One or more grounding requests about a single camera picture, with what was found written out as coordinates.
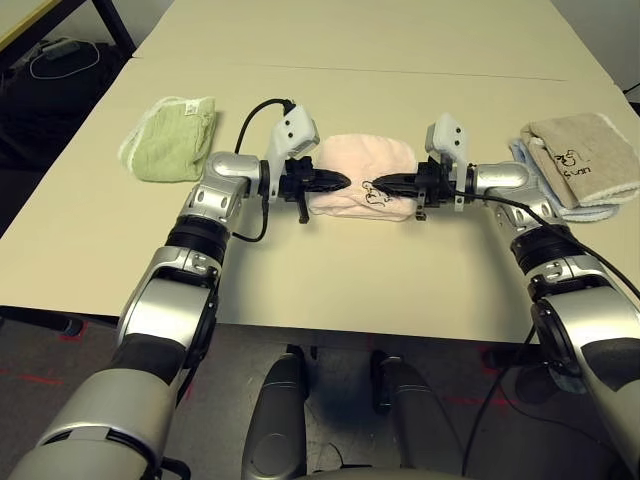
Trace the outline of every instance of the white table surface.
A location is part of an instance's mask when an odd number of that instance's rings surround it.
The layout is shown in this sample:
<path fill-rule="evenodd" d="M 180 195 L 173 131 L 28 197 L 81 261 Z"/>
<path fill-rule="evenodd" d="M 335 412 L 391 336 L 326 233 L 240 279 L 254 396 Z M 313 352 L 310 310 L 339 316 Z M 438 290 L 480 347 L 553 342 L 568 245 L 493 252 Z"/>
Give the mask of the white table surface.
<path fill-rule="evenodd" d="M 610 82 L 549 0 L 176 0 L 134 56 Z"/>
<path fill-rule="evenodd" d="M 296 99 L 320 135 L 364 132 L 408 142 L 451 112 L 471 135 L 471 160 L 510 160 L 530 120 L 584 111 L 610 116 L 640 147 L 640 121 L 612 85 L 132 60 L 0 240 L 0 304 L 118 315 L 173 226 L 191 184 L 151 184 L 118 162 L 120 142 L 168 95 L 214 95 L 214 150 L 231 150 L 247 112 Z M 244 151 L 264 153 L 278 109 L 252 123 Z M 259 228 L 247 204 L 243 232 Z M 640 205 L 577 225 L 578 238 L 640 283 Z M 447 209 L 424 223 L 312 216 L 278 204 L 259 244 L 231 240 L 219 319 L 227 323 L 521 341 L 530 325 L 523 276 L 487 209 Z"/>

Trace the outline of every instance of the pink towel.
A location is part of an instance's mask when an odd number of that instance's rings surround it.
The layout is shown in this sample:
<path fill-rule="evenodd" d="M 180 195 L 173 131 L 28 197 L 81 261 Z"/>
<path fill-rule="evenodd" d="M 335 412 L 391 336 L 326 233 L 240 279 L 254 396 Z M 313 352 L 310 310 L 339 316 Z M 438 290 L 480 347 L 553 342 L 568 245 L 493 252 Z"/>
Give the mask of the pink towel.
<path fill-rule="evenodd" d="M 351 180 L 351 186 L 337 192 L 311 194 L 309 209 L 316 215 L 399 222 L 416 210 L 415 200 L 390 197 L 371 184 L 383 175 L 416 172 L 416 157 L 404 142 L 375 135 L 335 135 L 322 142 L 313 163 Z"/>

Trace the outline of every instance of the green towel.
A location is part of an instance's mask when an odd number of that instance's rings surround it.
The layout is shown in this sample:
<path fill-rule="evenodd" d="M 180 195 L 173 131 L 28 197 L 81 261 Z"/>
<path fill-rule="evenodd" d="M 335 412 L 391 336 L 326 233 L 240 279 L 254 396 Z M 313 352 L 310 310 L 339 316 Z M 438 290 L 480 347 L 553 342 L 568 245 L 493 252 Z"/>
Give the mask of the green towel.
<path fill-rule="evenodd" d="M 215 118 L 212 97 L 163 98 L 143 115 L 118 156 L 146 182 L 198 180 L 211 152 Z"/>

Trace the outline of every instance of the folded towel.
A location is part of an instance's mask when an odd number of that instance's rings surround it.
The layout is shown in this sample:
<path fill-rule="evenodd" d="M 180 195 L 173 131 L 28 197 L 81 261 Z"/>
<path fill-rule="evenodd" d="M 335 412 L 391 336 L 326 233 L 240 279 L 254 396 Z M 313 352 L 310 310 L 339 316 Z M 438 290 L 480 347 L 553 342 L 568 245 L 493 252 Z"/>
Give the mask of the folded towel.
<path fill-rule="evenodd" d="M 516 140 L 509 145 L 513 158 L 516 162 L 524 163 L 538 181 L 538 188 L 542 194 L 547 197 L 549 203 L 558 215 L 567 222 L 596 222 L 612 217 L 618 213 L 620 208 L 618 205 L 597 205 L 594 207 L 576 207 L 573 209 L 565 208 L 558 196 L 553 192 L 542 172 L 533 160 L 527 147 L 522 140 Z"/>
<path fill-rule="evenodd" d="M 532 122 L 521 135 L 564 207 L 620 204 L 638 194 L 638 156 L 604 115 Z"/>
<path fill-rule="evenodd" d="M 346 175 L 351 186 L 337 192 L 312 194 L 309 200 L 312 213 L 399 222 L 416 210 L 415 200 L 390 197 L 371 183 L 383 175 L 416 172 L 416 157 L 404 142 L 375 135 L 335 135 L 320 145 L 314 163 L 316 168 Z"/>
<path fill-rule="evenodd" d="M 214 128 L 212 97 L 163 98 L 142 116 L 118 157 L 140 180 L 195 181 L 211 153 Z"/>

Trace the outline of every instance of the white cable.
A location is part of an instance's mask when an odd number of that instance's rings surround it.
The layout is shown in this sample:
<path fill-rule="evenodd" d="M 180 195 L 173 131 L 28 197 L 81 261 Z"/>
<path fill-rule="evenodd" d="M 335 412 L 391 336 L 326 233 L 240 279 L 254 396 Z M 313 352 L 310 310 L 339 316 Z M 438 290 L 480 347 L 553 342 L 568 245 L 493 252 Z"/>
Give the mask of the white cable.
<path fill-rule="evenodd" d="M 95 67 L 100 62 L 100 50 L 98 50 L 98 47 L 96 46 L 96 44 L 93 43 L 93 42 L 86 42 L 86 41 L 83 41 L 83 40 L 75 40 L 75 41 L 79 42 L 79 43 L 86 43 L 86 44 L 91 45 L 93 47 L 93 49 L 96 51 L 96 60 L 93 63 L 87 65 L 86 67 L 81 67 L 81 68 L 78 68 L 77 70 L 74 70 L 72 72 L 65 73 L 64 75 L 58 75 L 58 76 L 54 76 L 54 77 L 42 77 L 40 75 L 36 75 L 35 73 L 33 73 L 33 64 L 36 63 L 40 58 L 42 58 L 46 54 L 46 52 L 43 52 L 43 53 L 41 53 L 40 55 L 38 55 L 36 58 L 34 58 L 33 60 L 31 60 L 29 62 L 29 73 L 31 74 L 31 76 L 33 78 L 35 78 L 36 80 L 60 80 L 62 78 L 67 78 L 67 77 L 70 77 L 71 75 L 75 75 L 76 73 L 79 73 L 79 72 L 82 72 L 84 70 L 87 70 L 87 69 L 89 69 L 91 67 Z"/>

